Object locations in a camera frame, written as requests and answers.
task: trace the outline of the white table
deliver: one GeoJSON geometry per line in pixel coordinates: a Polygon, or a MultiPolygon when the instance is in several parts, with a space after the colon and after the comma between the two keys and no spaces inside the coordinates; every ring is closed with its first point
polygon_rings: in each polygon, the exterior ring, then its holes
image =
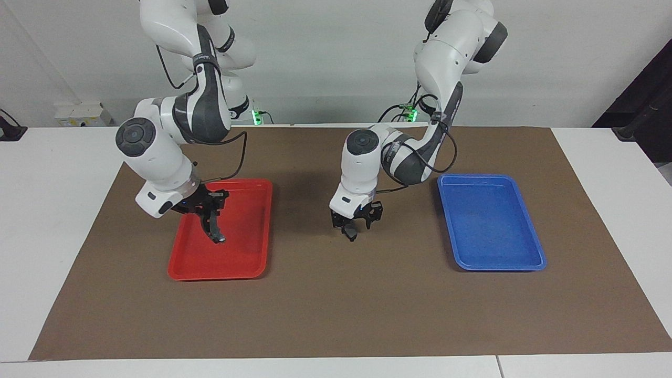
{"type": "MultiPolygon", "coordinates": [[[[672,353],[26,362],[121,166],[115,131],[34,128],[0,143],[0,361],[12,361],[0,363],[0,377],[672,376],[672,353]]],[[[610,130],[553,132],[672,334],[672,188],[610,130]]]]}

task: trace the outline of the black cable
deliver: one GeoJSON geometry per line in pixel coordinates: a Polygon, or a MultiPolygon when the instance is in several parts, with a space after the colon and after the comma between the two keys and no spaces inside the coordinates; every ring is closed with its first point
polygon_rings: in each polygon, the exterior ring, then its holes
{"type": "Polygon", "coordinates": [[[273,121],[273,116],[269,112],[259,112],[259,114],[261,114],[261,115],[266,114],[268,116],[268,118],[271,118],[271,123],[276,124],[276,122],[273,121]]]}
{"type": "Polygon", "coordinates": [[[397,108],[402,108],[403,106],[404,106],[404,104],[397,104],[397,105],[392,105],[391,107],[387,108],[387,110],[385,110],[383,112],[383,114],[380,116],[380,118],[378,119],[378,123],[382,122],[382,119],[385,118],[385,116],[389,112],[391,112],[392,110],[397,109],[397,108]]]}
{"type": "MultiPolygon", "coordinates": [[[[408,148],[408,149],[410,149],[410,150],[413,152],[413,154],[415,154],[415,155],[418,157],[418,159],[420,160],[420,162],[421,162],[425,167],[429,168],[429,170],[431,170],[432,172],[435,172],[435,173],[437,173],[437,174],[444,174],[444,173],[446,173],[449,169],[453,168],[453,166],[455,165],[455,162],[457,161],[457,158],[458,158],[458,144],[457,144],[457,141],[455,140],[455,138],[454,138],[454,137],[450,134],[450,132],[448,131],[448,126],[447,126],[447,124],[446,124],[445,122],[441,121],[441,120],[438,120],[437,122],[439,122],[439,123],[443,126],[443,129],[444,129],[445,134],[448,136],[448,138],[450,139],[450,141],[451,141],[452,144],[453,144],[453,151],[454,151],[454,152],[453,152],[453,158],[452,158],[450,164],[448,165],[448,167],[446,167],[446,168],[444,168],[444,169],[437,169],[436,167],[431,166],[431,165],[425,160],[425,158],[422,157],[422,155],[420,154],[420,152],[418,152],[418,150],[416,150],[415,148],[413,148],[412,146],[410,146],[410,145],[408,145],[408,144],[406,144],[406,143],[404,143],[404,142],[402,142],[401,145],[404,146],[404,147],[406,147],[406,148],[408,148]]],[[[392,144],[394,144],[394,143],[396,143],[396,142],[389,142],[389,143],[387,143],[385,146],[383,146],[382,150],[385,151],[390,145],[392,145],[392,144]]],[[[384,159],[385,155],[386,155],[385,153],[381,153],[381,154],[380,154],[380,164],[381,164],[381,165],[383,165],[383,159],[384,159]]],[[[399,188],[395,188],[395,189],[383,189],[383,190],[377,190],[377,191],[376,191],[377,194],[384,194],[384,193],[396,192],[396,191],[398,191],[398,190],[406,189],[406,188],[409,187],[409,185],[406,185],[405,183],[399,181],[396,177],[394,177],[390,172],[388,172],[387,169],[384,169],[384,171],[385,171],[385,173],[387,174],[387,176],[389,176],[394,182],[396,182],[397,184],[399,184],[399,185],[401,185],[401,186],[400,186],[399,188]]]]}
{"type": "Polygon", "coordinates": [[[16,126],[22,127],[21,124],[19,122],[17,122],[17,120],[14,117],[12,117],[10,113],[7,113],[4,109],[0,109],[0,112],[4,113],[6,116],[9,117],[9,119],[14,121],[14,123],[16,123],[16,126]]]}
{"type": "Polygon", "coordinates": [[[190,143],[190,144],[197,143],[197,144],[199,144],[199,145],[206,145],[206,146],[223,146],[223,145],[227,145],[227,144],[229,144],[229,143],[231,143],[231,142],[235,142],[235,141],[237,141],[237,140],[240,139],[241,136],[243,136],[243,135],[245,135],[245,138],[247,138],[247,131],[241,131],[240,134],[236,135],[235,137],[233,137],[233,138],[231,138],[231,139],[227,139],[227,140],[225,140],[225,141],[221,141],[221,142],[206,142],[206,141],[201,141],[201,140],[199,140],[198,138],[196,138],[196,136],[194,136],[194,134],[192,134],[192,132],[189,131],[189,130],[186,130],[186,129],[184,129],[184,128],[180,128],[180,131],[181,131],[182,133],[186,134],[187,137],[189,137],[189,138],[193,141],[193,142],[191,142],[191,141],[187,141],[187,143],[190,143]]]}
{"type": "Polygon", "coordinates": [[[392,120],[391,120],[390,122],[395,122],[394,120],[396,120],[397,118],[399,118],[399,120],[401,121],[401,117],[402,117],[403,115],[404,115],[403,113],[399,113],[399,114],[397,114],[396,116],[394,116],[394,117],[392,118],[392,120]]]}
{"type": "Polygon", "coordinates": [[[166,74],[166,78],[168,78],[168,82],[170,83],[170,86],[173,87],[173,89],[182,88],[189,80],[191,80],[192,77],[194,77],[194,74],[192,74],[185,81],[182,81],[182,84],[175,85],[170,77],[170,74],[168,73],[168,68],[166,67],[166,62],[163,60],[163,54],[161,54],[161,48],[159,47],[159,45],[157,45],[157,53],[159,53],[159,59],[161,60],[161,66],[163,67],[163,72],[166,74]]]}
{"type": "Polygon", "coordinates": [[[243,131],[240,134],[238,134],[237,136],[235,136],[235,137],[233,137],[233,138],[231,138],[231,139],[229,139],[229,140],[227,140],[223,143],[220,142],[221,144],[219,144],[219,145],[231,143],[233,141],[236,141],[236,140],[240,139],[240,137],[244,137],[243,138],[243,150],[241,151],[241,161],[240,161],[240,163],[238,163],[238,168],[236,168],[236,171],[233,172],[233,174],[228,175],[226,177],[217,177],[217,178],[210,178],[208,180],[203,180],[202,181],[203,184],[207,184],[208,182],[214,182],[214,181],[228,180],[230,178],[236,177],[241,172],[241,169],[243,168],[243,162],[245,162],[245,152],[247,150],[247,131],[243,131]]]}
{"type": "Polygon", "coordinates": [[[413,94],[413,96],[411,96],[411,99],[409,100],[410,104],[415,103],[415,100],[417,100],[418,98],[418,93],[420,93],[420,83],[418,83],[418,87],[415,88],[415,93],[413,94]]]}
{"type": "Polygon", "coordinates": [[[409,187],[408,185],[402,185],[402,186],[399,186],[398,188],[394,188],[394,189],[377,190],[377,191],[376,191],[376,194],[385,194],[385,193],[398,192],[399,190],[404,190],[404,189],[406,189],[406,188],[408,188],[408,187],[409,187]]]}
{"type": "Polygon", "coordinates": [[[428,97],[435,99],[437,102],[439,101],[438,97],[436,97],[433,94],[427,93],[427,94],[424,94],[424,95],[420,96],[420,98],[416,102],[413,103],[413,109],[417,108],[418,104],[420,104],[422,102],[422,100],[424,100],[425,98],[428,98],[428,97]]]}

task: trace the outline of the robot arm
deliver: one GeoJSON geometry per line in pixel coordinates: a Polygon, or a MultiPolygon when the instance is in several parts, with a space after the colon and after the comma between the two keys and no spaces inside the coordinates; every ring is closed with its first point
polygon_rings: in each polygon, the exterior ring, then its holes
{"type": "Polygon", "coordinates": [[[432,173],[462,99],[462,74],[475,73],[492,59],[506,39],[506,28],[492,16],[489,0],[436,0],[425,19],[429,32],[415,51],[415,74],[437,108],[422,139],[386,124],[352,132],[343,147],[341,183],[329,207],[334,227],[350,241],[357,237],[353,219],[367,228],[380,220],[382,204],[373,202],[379,167],[396,182],[410,186],[432,173]]]}
{"type": "MultiPolygon", "coordinates": [[[[246,112],[250,107],[250,100],[243,89],[242,80],[231,71],[250,67],[256,61],[257,55],[252,42],[236,34],[224,17],[223,14],[212,14],[204,9],[199,11],[198,22],[209,31],[215,45],[229,116],[232,120],[244,120],[251,118],[251,113],[246,112]]],[[[182,63],[193,72],[191,56],[183,55],[182,63]]]]}
{"type": "Polygon", "coordinates": [[[146,180],[136,196],[138,205],[155,218],[170,209],[195,213],[215,243],[225,240],[216,218],[228,193],[207,190],[179,145],[223,144],[231,128],[219,63],[251,65],[255,57],[249,46],[234,47],[233,29],[221,18],[227,9],[225,0],[140,2],[144,31],[158,46],[188,58],[197,83],[194,90],[177,97],[141,101],[134,118],[124,122],[116,135],[124,161],[146,180]],[[216,47],[211,31],[220,34],[221,30],[226,30],[226,36],[215,38],[224,41],[216,47]]]}

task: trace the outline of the wall socket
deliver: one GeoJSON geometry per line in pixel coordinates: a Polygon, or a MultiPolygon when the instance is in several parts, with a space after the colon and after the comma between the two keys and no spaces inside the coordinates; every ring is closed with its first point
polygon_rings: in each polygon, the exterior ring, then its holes
{"type": "Polygon", "coordinates": [[[99,102],[58,105],[54,118],[63,127],[106,127],[112,125],[112,116],[99,102]]]}

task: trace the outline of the brown paper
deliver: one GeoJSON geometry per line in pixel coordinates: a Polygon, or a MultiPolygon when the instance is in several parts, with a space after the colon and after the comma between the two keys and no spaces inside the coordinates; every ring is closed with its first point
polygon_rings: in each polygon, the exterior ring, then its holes
{"type": "MultiPolygon", "coordinates": [[[[171,280],[179,215],[144,214],[134,203],[142,180],[124,166],[30,359],[672,350],[550,130],[454,129],[453,172],[517,181],[548,259],[530,273],[456,265],[436,178],[380,195],[382,220],[370,231],[358,223],[350,243],[331,228],[328,208],[349,131],[250,130],[240,177],[274,183],[271,256],[257,280],[171,280]]],[[[204,178],[233,171],[240,153],[234,145],[184,151],[204,178]]],[[[438,165],[451,156],[448,144],[438,165]]],[[[381,179],[379,188],[392,187],[381,179]]]]}

